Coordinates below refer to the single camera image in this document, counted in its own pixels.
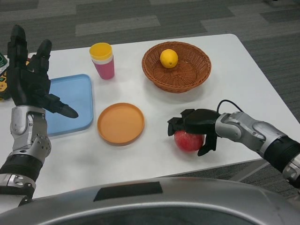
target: blue plastic tray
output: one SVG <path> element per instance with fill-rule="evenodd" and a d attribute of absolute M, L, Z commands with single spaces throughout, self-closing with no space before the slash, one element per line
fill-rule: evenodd
<path fill-rule="evenodd" d="M 48 135 L 64 135 L 85 130 L 93 121 L 93 101 L 90 77 L 79 74 L 51 80 L 50 93 L 60 97 L 60 100 L 75 109 L 76 119 L 62 116 L 58 113 L 46 112 Z"/>

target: wicker basket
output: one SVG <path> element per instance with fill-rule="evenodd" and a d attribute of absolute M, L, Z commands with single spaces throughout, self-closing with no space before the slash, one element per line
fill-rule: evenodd
<path fill-rule="evenodd" d="M 160 54 L 165 49 L 173 49 L 178 54 L 174 68 L 164 68 Z M 145 75 L 160 89 L 183 93 L 202 84 L 210 75 L 209 57 L 199 48 L 183 42 L 164 42 L 150 48 L 142 59 Z"/>

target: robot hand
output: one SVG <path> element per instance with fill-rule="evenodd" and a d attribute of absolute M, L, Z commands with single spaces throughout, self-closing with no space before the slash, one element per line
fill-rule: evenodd
<path fill-rule="evenodd" d="M 51 82 L 47 72 L 51 48 L 51 41 L 44 40 L 37 54 L 33 55 L 30 63 L 26 65 L 28 51 L 25 31 L 19 25 L 15 25 L 7 48 L 8 91 L 16 106 L 30 105 L 76 118 L 78 114 L 74 109 L 62 103 L 59 97 L 49 94 Z"/>
<path fill-rule="evenodd" d="M 173 117 L 168 121 L 168 135 L 172 136 L 177 130 L 185 130 L 194 135 L 206 135 L 205 144 L 198 151 L 198 156 L 210 150 L 215 151 L 217 146 L 215 124 L 220 114 L 208 109 L 186 109 L 181 116 L 182 118 Z"/>
<path fill-rule="evenodd" d="M 0 168 L 0 194 L 32 197 L 35 181 L 51 152 L 45 109 L 70 118 L 78 117 L 59 97 L 49 94 L 51 82 L 47 72 L 51 47 L 51 41 L 44 40 L 26 65 L 24 29 L 18 25 L 13 27 L 8 43 L 7 87 L 16 105 L 10 125 L 14 145 Z"/>
<path fill-rule="evenodd" d="M 219 106 L 217 111 L 184 110 L 181 118 L 174 117 L 168 121 L 168 135 L 172 136 L 177 130 L 206 135 L 198 156 L 216 150 L 217 137 L 242 143 L 278 169 L 294 187 L 300 188 L 300 144 L 273 125 L 253 119 L 240 108 L 240 112 L 221 115 L 218 113 Z"/>

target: plastic cup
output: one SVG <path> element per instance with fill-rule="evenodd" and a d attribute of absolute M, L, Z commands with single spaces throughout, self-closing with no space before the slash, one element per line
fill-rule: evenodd
<path fill-rule="evenodd" d="M 110 44 L 94 44 L 90 48 L 90 56 L 102 79 L 108 80 L 114 77 L 113 50 Z"/>

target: table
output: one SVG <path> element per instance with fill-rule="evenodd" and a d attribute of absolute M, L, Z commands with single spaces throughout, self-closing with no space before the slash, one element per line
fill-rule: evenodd
<path fill-rule="evenodd" d="M 230 99 L 257 120 L 266 120 L 291 138 L 300 141 L 300 125 L 273 89 L 235 35 L 174 39 L 201 48 L 210 57 L 212 71 L 200 87 L 182 94 L 160 90 L 142 71 L 144 53 L 165 40 L 113 45 L 115 78 L 100 79 L 89 56 L 89 48 L 53 51 L 49 77 L 88 74 L 92 80 L 94 121 L 81 132 L 51 138 L 52 152 L 37 180 L 34 197 L 58 194 L 79 188 L 130 180 L 187 173 L 260 157 L 239 143 L 218 138 L 217 151 L 197 157 L 177 149 L 167 135 L 167 121 L 184 109 L 216 109 L 219 101 Z M 97 118 L 109 105 L 128 102 L 144 113 L 142 135 L 132 144 L 107 144 L 97 132 Z M 9 132 L 12 100 L 1 103 L 0 163 L 10 153 Z M 236 109 L 224 103 L 220 111 Z"/>

